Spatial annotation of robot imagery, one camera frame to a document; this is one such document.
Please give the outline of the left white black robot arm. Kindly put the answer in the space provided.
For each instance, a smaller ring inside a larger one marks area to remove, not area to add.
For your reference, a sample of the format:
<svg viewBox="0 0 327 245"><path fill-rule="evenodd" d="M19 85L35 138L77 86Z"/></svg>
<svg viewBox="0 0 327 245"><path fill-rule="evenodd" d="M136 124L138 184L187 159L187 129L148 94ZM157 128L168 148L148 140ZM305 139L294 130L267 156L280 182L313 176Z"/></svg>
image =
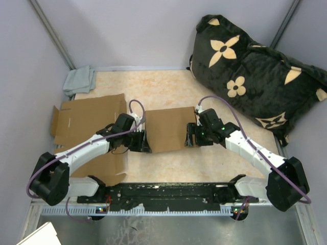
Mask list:
<svg viewBox="0 0 327 245"><path fill-rule="evenodd" d="M42 154L27 184L27 194L55 206L66 198L84 203L99 203L106 197L106 185L99 178L73 177L72 174L92 159L124 146L131 152L151 153L142 129L144 117L122 113L115 123L97 131L85 142L60 153Z"/></svg>

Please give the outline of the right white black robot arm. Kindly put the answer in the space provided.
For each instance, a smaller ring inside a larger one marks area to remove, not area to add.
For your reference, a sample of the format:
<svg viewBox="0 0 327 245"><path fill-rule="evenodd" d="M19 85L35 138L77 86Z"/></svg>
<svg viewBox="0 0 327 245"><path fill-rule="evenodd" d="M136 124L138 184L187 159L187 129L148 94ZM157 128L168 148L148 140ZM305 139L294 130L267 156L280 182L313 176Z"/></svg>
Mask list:
<svg viewBox="0 0 327 245"><path fill-rule="evenodd" d="M244 197L268 201L280 211L287 211L302 198L310 187L302 163L295 157L277 155L244 136L240 127L226 124L214 109L195 108L196 122L186 126L186 147L219 144L247 160L263 178L239 175L229 182L228 197L239 202Z"/></svg>

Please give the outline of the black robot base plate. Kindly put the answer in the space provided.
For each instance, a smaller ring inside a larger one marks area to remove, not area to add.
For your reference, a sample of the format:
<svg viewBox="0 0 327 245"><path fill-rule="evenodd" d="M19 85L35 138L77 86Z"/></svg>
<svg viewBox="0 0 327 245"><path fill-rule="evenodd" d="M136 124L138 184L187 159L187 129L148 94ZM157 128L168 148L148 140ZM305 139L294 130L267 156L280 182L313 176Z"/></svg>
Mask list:
<svg viewBox="0 0 327 245"><path fill-rule="evenodd" d="M143 206L150 213L210 213L222 210L225 204L246 200L235 186L228 183L121 183L104 187L92 197L77 198L79 204L107 205L106 211L131 211Z"/></svg>

